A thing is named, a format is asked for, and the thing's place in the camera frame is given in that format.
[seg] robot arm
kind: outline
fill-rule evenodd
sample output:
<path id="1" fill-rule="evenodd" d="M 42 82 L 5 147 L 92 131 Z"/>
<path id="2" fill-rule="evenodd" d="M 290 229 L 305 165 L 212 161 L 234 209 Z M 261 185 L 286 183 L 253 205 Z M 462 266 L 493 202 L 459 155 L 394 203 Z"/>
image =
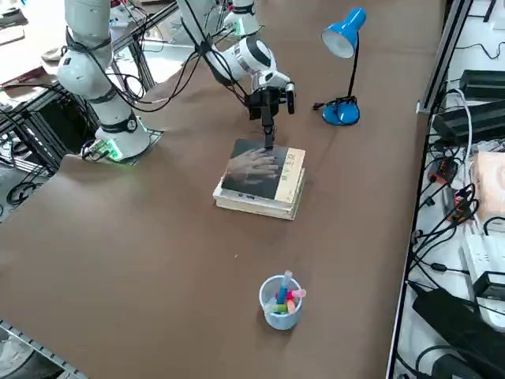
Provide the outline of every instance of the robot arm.
<path id="1" fill-rule="evenodd" d="M 279 112 L 279 104 L 287 103 L 288 112 L 294 113 L 294 84 L 277 70 L 273 53 L 255 36 L 247 36 L 227 50 L 218 51 L 198 24 L 191 1 L 194 0 L 177 0 L 182 25 L 219 83 L 230 86 L 248 75 L 252 78 L 252 94 L 245 97 L 245 105 L 249 109 L 249 119 L 261 118 L 265 148 L 272 148 L 273 118 Z M 252 0 L 235 0 L 234 6 L 236 2 L 248 2 L 253 8 Z"/>
<path id="2" fill-rule="evenodd" d="M 254 0 L 234 0 L 233 9 L 224 19 L 226 26 L 233 25 L 239 36 L 250 36 L 261 27 L 256 19 Z"/>
<path id="3" fill-rule="evenodd" d="M 288 101 L 288 110 L 294 111 L 290 79 L 277 71 L 274 55 L 253 36 L 218 51 L 197 21 L 190 3 L 195 1 L 177 0 L 186 31 L 219 83 L 230 86 L 248 75 L 252 78 L 252 94 L 245 97 L 245 105 L 250 119 L 262 119 L 265 146 L 272 147 L 273 116 L 279 104 Z M 59 63 L 58 80 L 91 104 L 100 120 L 95 136 L 109 141 L 117 154 L 112 159 L 121 160 L 142 153 L 149 146 L 149 135 L 103 74 L 112 61 L 109 17 L 110 0 L 65 0 L 68 50 Z"/>

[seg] book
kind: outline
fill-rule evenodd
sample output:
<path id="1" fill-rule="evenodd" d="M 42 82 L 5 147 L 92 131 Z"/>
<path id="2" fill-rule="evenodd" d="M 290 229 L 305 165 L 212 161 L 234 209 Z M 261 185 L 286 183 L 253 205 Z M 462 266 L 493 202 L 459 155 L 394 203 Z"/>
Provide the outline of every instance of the book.
<path id="1" fill-rule="evenodd" d="M 305 151 L 238 139 L 214 191 L 221 208 L 293 220 L 305 183 Z"/>

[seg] plastic cup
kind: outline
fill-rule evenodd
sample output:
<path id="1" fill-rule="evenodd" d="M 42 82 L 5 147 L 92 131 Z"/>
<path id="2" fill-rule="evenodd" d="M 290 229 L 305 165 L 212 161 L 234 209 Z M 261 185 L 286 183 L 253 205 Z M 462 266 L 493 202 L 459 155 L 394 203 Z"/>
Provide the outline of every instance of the plastic cup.
<path id="1" fill-rule="evenodd" d="M 275 294 L 279 292 L 281 287 L 282 278 L 284 275 L 276 275 L 268 278 L 264 281 L 260 288 L 260 305 L 261 309 L 264 309 L 267 302 L 275 297 Z M 300 290 L 300 284 L 291 278 L 290 284 L 288 285 L 288 290 Z M 265 313 L 265 320 L 273 328 L 277 330 L 288 330 L 293 328 L 298 320 L 300 319 L 301 304 L 303 303 L 303 298 L 298 298 L 294 300 L 296 304 L 296 309 L 294 313 Z"/>

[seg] power strip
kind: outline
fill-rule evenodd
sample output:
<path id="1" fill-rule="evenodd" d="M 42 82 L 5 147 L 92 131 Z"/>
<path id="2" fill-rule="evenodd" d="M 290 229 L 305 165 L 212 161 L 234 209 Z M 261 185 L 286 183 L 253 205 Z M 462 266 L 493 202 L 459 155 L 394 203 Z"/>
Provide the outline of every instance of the power strip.
<path id="1" fill-rule="evenodd" d="M 485 271 L 505 272 L 505 238 L 495 235 L 467 235 L 465 240 L 466 243 L 462 244 L 463 254 L 472 284 L 475 284 Z M 489 298 L 476 299 L 480 305 L 482 319 L 498 332 L 505 332 L 505 316 L 486 309 L 505 313 L 505 302 Z"/>

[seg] blue desk lamp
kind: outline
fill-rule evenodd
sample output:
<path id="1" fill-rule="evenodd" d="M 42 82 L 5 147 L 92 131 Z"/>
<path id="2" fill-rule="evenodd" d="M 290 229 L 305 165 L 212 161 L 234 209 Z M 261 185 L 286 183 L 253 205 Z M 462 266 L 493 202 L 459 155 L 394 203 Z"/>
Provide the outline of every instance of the blue desk lamp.
<path id="1" fill-rule="evenodd" d="M 356 76 L 357 56 L 360 50 L 359 30 L 365 23 L 366 12 L 355 8 L 343 22 L 337 22 L 321 33 L 323 42 L 334 55 L 350 58 L 354 55 L 353 74 L 350 77 L 349 91 L 346 97 L 338 97 L 329 103 L 315 103 L 314 110 L 325 106 L 323 119 L 332 125 L 353 125 L 360 119 L 356 96 L 353 96 L 354 77 Z"/>

